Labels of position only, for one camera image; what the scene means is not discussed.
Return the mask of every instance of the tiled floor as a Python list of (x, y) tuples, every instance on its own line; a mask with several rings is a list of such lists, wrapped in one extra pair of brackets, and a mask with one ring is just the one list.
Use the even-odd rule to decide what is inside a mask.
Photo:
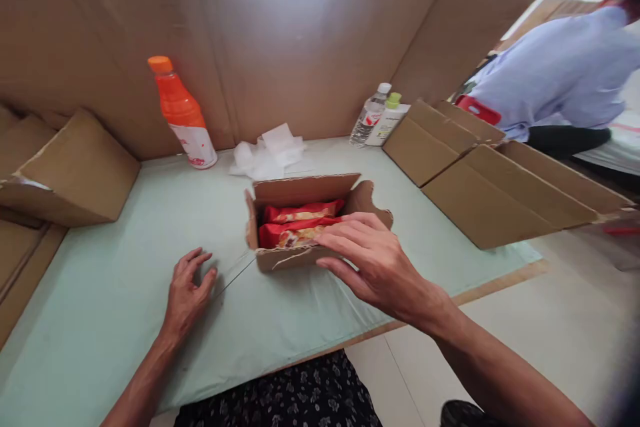
[[(533, 242), (548, 274), (463, 306), (522, 355), (592, 420), (607, 415), (627, 365), (637, 280), (572, 234)], [(347, 349), (386, 427), (439, 425), (448, 399), (469, 399), (431, 339), (411, 327)], [(173, 424), (166, 414), (153, 427)]]

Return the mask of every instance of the forearm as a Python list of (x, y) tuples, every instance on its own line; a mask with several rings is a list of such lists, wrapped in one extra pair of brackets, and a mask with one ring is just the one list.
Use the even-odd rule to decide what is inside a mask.
[(592, 426), (589, 419), (542, 374), (469, 319), (453, 302), (442, 314), (417, 318), (469, 395), (511, 427)]
[(175, 335), (165, 332), (158, 335), (125, 391), (104, 419), (102, 427), (149, 425), (160, 402), (167, 371), (180, 344)]

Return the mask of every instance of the orange bottle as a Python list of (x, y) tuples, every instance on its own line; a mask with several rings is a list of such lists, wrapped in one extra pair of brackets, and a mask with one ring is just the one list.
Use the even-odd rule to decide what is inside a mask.
[(200, 105), (185, 89), (168, 57), (151, 57), (147, 62), (155, 73), (162, 115), (182, 144), (189, 163), (197, 169), (211, 167), (218, 156), (211, 144)]

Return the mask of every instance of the black floral skirt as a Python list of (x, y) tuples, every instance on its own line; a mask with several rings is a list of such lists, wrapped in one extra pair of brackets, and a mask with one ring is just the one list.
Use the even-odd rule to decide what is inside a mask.
[[(367, 388), (344, 350), (251, 380), (183, 406), (175, 427), (377, 427)], [(460, 400), (442, 409), (442, 427), (502, 427)]]

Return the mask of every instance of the table surface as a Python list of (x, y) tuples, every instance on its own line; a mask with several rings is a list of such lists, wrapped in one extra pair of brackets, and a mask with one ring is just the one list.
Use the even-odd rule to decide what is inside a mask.
[[(289, 176), (373, 180), (415, 267), (458, 303), (538, 273), (526, 243), (478, 250), (379, 148), (307, 146), (315, 170)], [(205, 171), (182, 157), (146, 162), (118, 222), (67, 234), (0, 352), (0, 425), (97, 425), (159, 331), (173, 265), (197, 246), (214, 253), (219, 281), (161, 410), (400, 325), (319, 268), (262, 274), (244, 238), (251, 182), (228, 175), (232, 160), (222, 152)]]

